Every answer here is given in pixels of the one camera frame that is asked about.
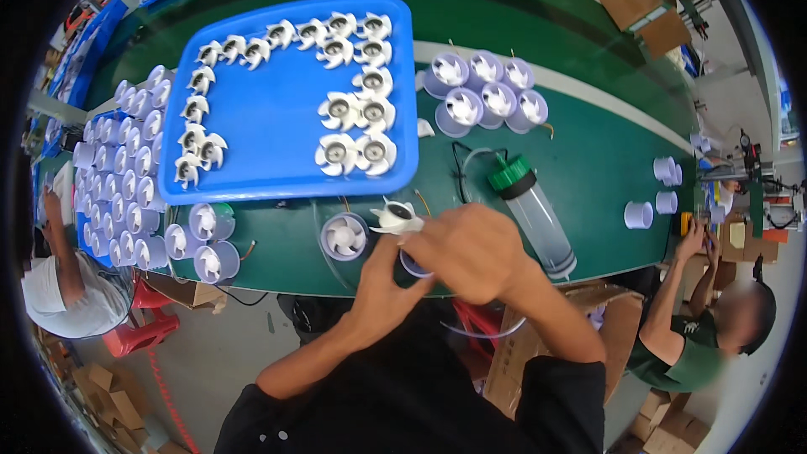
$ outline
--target human hand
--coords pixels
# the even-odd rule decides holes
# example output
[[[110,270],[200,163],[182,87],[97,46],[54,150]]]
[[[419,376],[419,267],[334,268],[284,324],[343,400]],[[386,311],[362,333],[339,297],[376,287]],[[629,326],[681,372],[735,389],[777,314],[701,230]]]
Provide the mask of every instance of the human hand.
[[[704,245],[704,222],[692,219],[689,232],[675,248],[675,258],[685,262],[701,250]]]
[[[704,246],[709,264],[712,268],[717,269],[717,261],[720,259],[720,241],[710,230],[706,230],[704,233]]]
[[[479,204],[466,204],[428,219],[403,237],[403,250],[460,298],[483,305],[504,295],[532,261],[516,224]]]
[[[44,186],[42,188],[42,197],[45,198],[45,217],[47,217],[47,220],[55,226],[63,227],[59,196],[51,191],[50,187]]]
[[[434,285],[434,278],[428,277],[407,289],[398,287],[392,279],[398,252],[396,237],[384,235],[361,269],[356,300],[340,320],[356,351],[368,348],[398,327]]]

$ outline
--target green cap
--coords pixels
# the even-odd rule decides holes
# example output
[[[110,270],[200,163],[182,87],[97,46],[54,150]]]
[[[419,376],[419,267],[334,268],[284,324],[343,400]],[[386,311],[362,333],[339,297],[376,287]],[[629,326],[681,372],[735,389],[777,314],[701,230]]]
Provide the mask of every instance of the green cap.
[[[497,192],[506,190],[533,173],[532,167],[521,155],[513,158],[509,164],[499,155],[496,156],[496,159],[499,160],[502,170],[488,176],[488,182]]]

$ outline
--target white fan blade assembly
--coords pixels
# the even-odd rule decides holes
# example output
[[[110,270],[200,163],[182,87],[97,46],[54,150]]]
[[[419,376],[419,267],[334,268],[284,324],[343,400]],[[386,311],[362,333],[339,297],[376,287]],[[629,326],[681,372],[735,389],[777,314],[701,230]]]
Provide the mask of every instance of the white fan blade assembly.
[[[384,197],[383,209],[370,209],[378,216],[378,228],[370,227],[379,234],[401,235],[406,231],[420,231],[423,229],[423,219],[415,215],[412,204],[389,200]]]
[[[356,166],[371,177],[381,176],[389,171],[398,156],[395,143],[380,132],[359,137],[356,140],[356,149],[358,149]]]
[[[328,92],[328,100],[319,105],[317,113],[319,116],[327,116],[322,120],[325,128],[335,130],[341,127],[341,131],[346,132],[357,124],[358,106],[358,98],[353,94]]]
[[[353,43],[340,35],[334,35],[322,45],[322,51],[316,53],[316,59],[320,62],[327,60],[326,69],[336,66],[350,64],[353,59]]]
[[[297,25],[297,37],[299,37],[300,45],[297,46],[298,50],[307,50],[313,45],[322,45],[325,38],[328,36],[328,29],[322,24],[322,21],[316,18],[311,18],[311,21],[302,25]]]
[[[182,182],[182,189],[187,189],[189,182],[193,182],[194,186],[199,183],[198,167],[202,166],[202,162],[196,155],[186,153],[174,161],[174,166],[177,168],[177,173],[174,176],[174,182]]]
[[[228,35],[227,40],[221,45],[221,56],[219,60],[227,60],[227,65],[232,65],[238,55],[244,55],[247,49],[247,41],[240,35]]]
[[[185,100],[185,108],[179,114],[186,118],[188,121],[195,123],[202,122],[202,116],[205,113],[210,114],[210,106],[207,105],[207,99],[201,95],[189,96]]]
[[[348,134],[330,134],[320,138],[314,161],[328,176],[347,176],[357,157],[356,143]]]
[[[328,33],[334,37],[350,37],[356,32],[356,16],[352,13],[342,14],[336,11],[325,22]]]
[[[372,36],[378,40],[383,40],[392,35],[392,22],[386,14],[379,16],[367,13],[367,16],[358,22],[358,27],[356,35],[362,39]]]
[[[238,63],[241,65],[247,65],[249,63],[249,70],[254,71],[255,67],[261,63],[261,60],[268,62],[269,55],[271,54],[272,48],[267,41],[253,37],[249,39],[249,44],[242,54],[244,57]]]
[[[199,146],[198,158],[202,160],[202,168],[210,170],[213,164],[221,168],[224,163],[224,150],[227,149],[227,143],[218,134],[210,134],[204,138],[204,142]]]
[[[196,62],[202,62],[207,66],[216,66],[219,60],[219,55],[222,54],[221,45],[216,41],[210,41],[210,44],[203,45],[199,48],[199,54],[196,56]]]
[[[292,41],[296,40],[297,33],[295,26],[288,20],[266,26],[266,36],[263,38],[269,42],[269,47],[275,49],[279,47],[285,50]]]
[[[360,100],[358,106],[359,126],[368,126],[365,134],[386,132],[396,122],[396,107],[382,96],[370,96],[366,100]]]
[[[363,100],[371,96],[387,98],[392,93],[392,75],[387,67],[362,66],[361,74],[354,76],[351,82],[353,86],[361,88],[361,91],[354,92],[353,95]]]
[[[213,73],[213,70],[209,66],[204,65],[202,68],[196,69],[190,73],[190,82],[185,87],[193,88],[194,91],[191,95],[201,93],[203,96],[206,96],[207,90],[210,88],[210,83],[216,83],[216,74]]]
[[[387,65],[392,59],[392,45],[376,37],[368,37],[366,41],[359,42],[354,47],[359,50],[359,54],[353,56],[358,63],[378,68]]]

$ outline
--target worker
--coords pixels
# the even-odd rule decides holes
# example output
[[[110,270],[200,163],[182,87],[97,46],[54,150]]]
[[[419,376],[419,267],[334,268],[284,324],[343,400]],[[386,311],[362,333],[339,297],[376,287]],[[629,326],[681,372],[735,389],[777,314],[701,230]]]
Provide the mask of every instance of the worker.
[[[42,229],[51,256],[33,258],[22,280],[28,317],[63,338],[103,335],[126,319],[132,304],[129,267],[105,268],[70,244],[61,201],[46,186],[47,223]]]
[[[709,267],[689,301],[690,316],[672,315],[687,260],[705,245]],[[683,238],[653,298],[627,368],[662,391],[689,393],[708,385],[732,357],[751,355],[773,327],[776,301],[771,288],[734,281],[721,293],[712,314],[707,305],[720,256],[719,242],[695,221]]]
[[[433,275],[398,287],[401,248]],[[523,314],[554,355],[526,364],[514,422],[475,391],[445,329],[418,315],[436,280]],[[526,255],[513,221],[468,204],[419,233],[381,237],[350,310],[244,388],[214,452],[600,454],[604,361],[599,334]]]

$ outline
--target yellow wire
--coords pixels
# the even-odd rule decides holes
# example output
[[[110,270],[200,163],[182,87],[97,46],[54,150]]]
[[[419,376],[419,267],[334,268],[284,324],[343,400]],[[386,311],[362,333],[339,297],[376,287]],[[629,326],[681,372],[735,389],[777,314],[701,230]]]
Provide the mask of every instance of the yellow wire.
[[[429,217],[432,217],[432,211],[429,210],[429,204],[426,203],[426,200],[423,198],[423,195],[421,195],[420,191],[418,191],[417,189],[415,190],[415,194],[417,195],[418,198],[420,198],[420,201],[423,202],[423,207],[426,207],[426,213],[429,215]]]

